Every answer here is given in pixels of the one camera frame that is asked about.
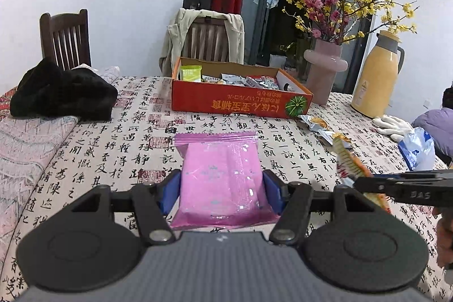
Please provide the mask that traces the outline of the operator hand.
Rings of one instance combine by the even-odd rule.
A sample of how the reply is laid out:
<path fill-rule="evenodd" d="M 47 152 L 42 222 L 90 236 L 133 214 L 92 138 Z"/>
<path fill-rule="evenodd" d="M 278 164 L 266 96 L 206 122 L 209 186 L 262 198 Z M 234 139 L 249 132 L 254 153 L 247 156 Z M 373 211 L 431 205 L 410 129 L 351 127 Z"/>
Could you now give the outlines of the operator hand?
<path fill-rule="evenodd" d="M 441 216 L 436 225 L 437 235 L 437 265 L 447 267 L 453 261 L 452 252 L 452 218 L 441 213 L 441 209 L 434 208 L 432 215 L 437 218 Z"/>

